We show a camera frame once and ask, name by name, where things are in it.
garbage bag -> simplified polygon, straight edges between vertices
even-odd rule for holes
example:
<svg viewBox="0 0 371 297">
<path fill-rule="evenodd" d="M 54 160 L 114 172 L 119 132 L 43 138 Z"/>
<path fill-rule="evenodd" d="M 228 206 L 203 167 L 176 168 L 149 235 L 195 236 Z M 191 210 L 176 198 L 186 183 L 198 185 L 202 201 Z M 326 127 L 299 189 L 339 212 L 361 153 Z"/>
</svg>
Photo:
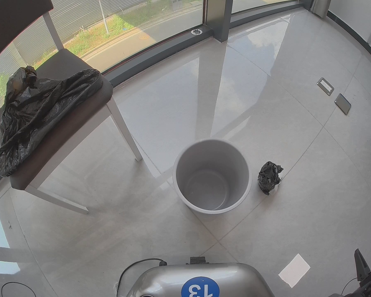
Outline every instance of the garbage bag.
<svg viewBox="0 0 371 297">
<path fill-rule="evenodd" d="M 258 173 L 258 185 L 264 194 L 269 195 L 269 192 L 281 182 L 278 174 L 282 170 L 283 168 L 280 165 L 276 165 L 271 161 L 264 164 Z"/>
<path fill-rule="evenodd" d="M 38 79 L 31 66 L 12 74 L 0 109 L 0 176 L 13 174 L 56 124 L 102 85 L 96 69 L 65 80 Z"/>
</svg>

chair leg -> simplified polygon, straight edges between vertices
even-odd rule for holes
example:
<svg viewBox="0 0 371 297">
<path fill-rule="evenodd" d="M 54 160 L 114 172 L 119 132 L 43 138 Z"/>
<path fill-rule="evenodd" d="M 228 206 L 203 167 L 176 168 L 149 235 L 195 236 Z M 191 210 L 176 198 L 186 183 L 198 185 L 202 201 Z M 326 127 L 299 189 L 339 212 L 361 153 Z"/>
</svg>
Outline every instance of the chair leg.
<svg viewBox="0 0 371 297">
<path fill-rule="evenodd" d="M 119 111 L 118 106 L 115 103 L 113 97 L 110 99 L 109 102 L 107 102 L 107 107 L 110 110 L 110 113 L 112 115 L 115 125 L 117 126 L 117 129 L 119 130 L 125 141 L 128 143 L 128 146 L 135 155 L 136 160 L 140 161 L 143 157 L 140 154 L 140 151 L 137 148 L 136 143 L 133 140 L 133 137 L 131 136 L 127 125 L 125 124 L 124 118 L 122 117 L 121 112 Z"/>
<path fill-rule="evenodd" d="M 88 209 L 83 205 L 76 204 L 75 202 L 56 195 L 52 192 L 42 192 L 31 185 L 28 185 L 25 188 L 25 191 L 27 191 L 29 194 L 35 195 L 38 198 L 44 199 L 52 204 L 59 205 L 63 208 L 70 209 L 79 213 L 88 213 Z"/>
</svg>

street lamp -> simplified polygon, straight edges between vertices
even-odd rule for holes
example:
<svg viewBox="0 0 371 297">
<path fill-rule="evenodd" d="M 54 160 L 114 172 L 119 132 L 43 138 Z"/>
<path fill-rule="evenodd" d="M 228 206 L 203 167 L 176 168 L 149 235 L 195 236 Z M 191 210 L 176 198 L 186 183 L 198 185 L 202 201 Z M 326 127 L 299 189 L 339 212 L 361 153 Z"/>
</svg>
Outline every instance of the street lamp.
<svg viewBox="0 0 371 297">
<path fill-rule="evenodd" d="M 106 32 L 107 32 L 107 34 L 109 34 L 109 28 L 107 27 L 107 21 L 106 21 L 106 18 L 104 17 L 102 3 L 101 3 L 100 0 L 98 0 L 98 1 L 99 1 L 100 10 L 102 11 L 104 27 L 106 28 Z"/>
</svg>

chair seat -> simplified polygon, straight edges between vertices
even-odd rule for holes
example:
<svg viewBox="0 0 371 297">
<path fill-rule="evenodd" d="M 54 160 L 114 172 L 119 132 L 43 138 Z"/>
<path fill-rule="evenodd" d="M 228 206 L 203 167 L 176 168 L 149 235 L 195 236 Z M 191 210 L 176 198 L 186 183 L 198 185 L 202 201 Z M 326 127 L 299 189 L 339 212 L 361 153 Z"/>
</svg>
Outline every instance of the chair seat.
<svg viewBox="0 0 371 297">
<path fill-rule="evenodd" d="M 62 49 L 44 62 L 36 72 L 38 78 L 63 80 L 88 68 L 91 67 L 82 59 L 67 49 Z M 111 99 L 113 86 L 103 76 L 102 79 L 102 88 L 66 115 L 10 176 L 13 188 L 24 190 L 60 147 Z"/>
</svg>

tiled floor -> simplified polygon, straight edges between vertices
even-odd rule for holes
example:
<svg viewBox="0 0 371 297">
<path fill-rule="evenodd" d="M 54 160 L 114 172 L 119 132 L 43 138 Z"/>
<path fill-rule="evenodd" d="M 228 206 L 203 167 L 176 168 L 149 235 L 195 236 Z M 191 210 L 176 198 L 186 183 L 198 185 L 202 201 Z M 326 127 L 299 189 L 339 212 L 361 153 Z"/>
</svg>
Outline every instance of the tiled floor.
<svg viewBox="0 0 371 297">
<path fill-rule="evenodd" d="M 330 97 L 320 77 L 335 88 Z M 339 93 L 352 104 L 347 116 L 335 106 Z M 276 296 L 324 297 L 355 277 L 357 248 L 371 266 L 371 56 L 331 20 L 298 9 L 237 27 L 228 42 L 167 58 L 114 97 L 143 161 L 108 119 L 43 184 L 88 215 L 5 193 L 0 288 L 20 281 L 37 296 L 114 296 L 136 260 L 205 255 L 254 266 Z M 232 141 L 252 165 L 246 200 L 221 215 L 193 213 L 173 190 L 178 153 L 204 137 Z M 284 168 L 269 196 L 257 185 L 266 161 Z M 298 253 L 311 268 L 290 288 L 278 274 Z M 120 294 L 155 265 L 131 269 Z"/>
</svg>

